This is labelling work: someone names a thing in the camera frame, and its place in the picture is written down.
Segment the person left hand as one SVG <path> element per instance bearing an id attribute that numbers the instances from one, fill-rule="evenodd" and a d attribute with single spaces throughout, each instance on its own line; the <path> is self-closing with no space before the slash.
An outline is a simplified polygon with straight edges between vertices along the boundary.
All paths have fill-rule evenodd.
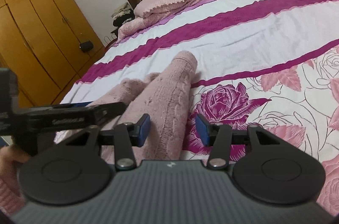
<path id="1" fill-rule="evenodd" d="M 26 163 L 31 156 L 17 145 L 1 148 L 1 179 L 11 188 L 18 187 L 17 164 Z"/>

